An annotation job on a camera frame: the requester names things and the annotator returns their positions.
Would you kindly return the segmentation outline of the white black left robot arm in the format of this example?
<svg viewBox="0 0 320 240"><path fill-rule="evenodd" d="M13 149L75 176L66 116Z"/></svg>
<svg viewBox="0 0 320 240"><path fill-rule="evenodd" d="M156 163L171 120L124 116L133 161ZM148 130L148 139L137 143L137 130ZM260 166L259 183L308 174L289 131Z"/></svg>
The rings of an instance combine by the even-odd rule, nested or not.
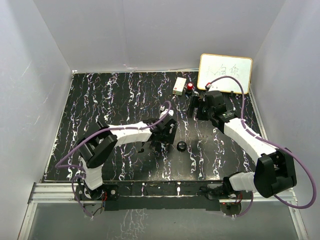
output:
<svg viewBox="0 0 320 240"><path fill-rule="evenodd" d="M82 193L91 200L103 195L102 168L114 148L136 142L173 144L176 130L174 111L167 108L159 118L127 125L100 125L97 132L83 137L77 144L85 171Z"/></svg>

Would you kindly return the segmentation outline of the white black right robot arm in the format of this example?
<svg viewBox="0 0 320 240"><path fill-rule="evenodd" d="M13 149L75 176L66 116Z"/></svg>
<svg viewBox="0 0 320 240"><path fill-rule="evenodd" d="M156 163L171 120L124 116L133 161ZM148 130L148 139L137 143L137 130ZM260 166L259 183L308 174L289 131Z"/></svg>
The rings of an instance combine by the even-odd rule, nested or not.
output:
<svg viewBox="0 0 320 240"><path fill-rule="evenodd" d="M297 185L294 158L287 149L281 150L261 141L260 135L249 128L238 112L228 110L223 94L207 91L204 96L192 96L188 117L210 121L223 134L234 140L255 164L254 172L236 172L223 178L220 191L233 199L241 191L258 192L269 198Z"/></svg>

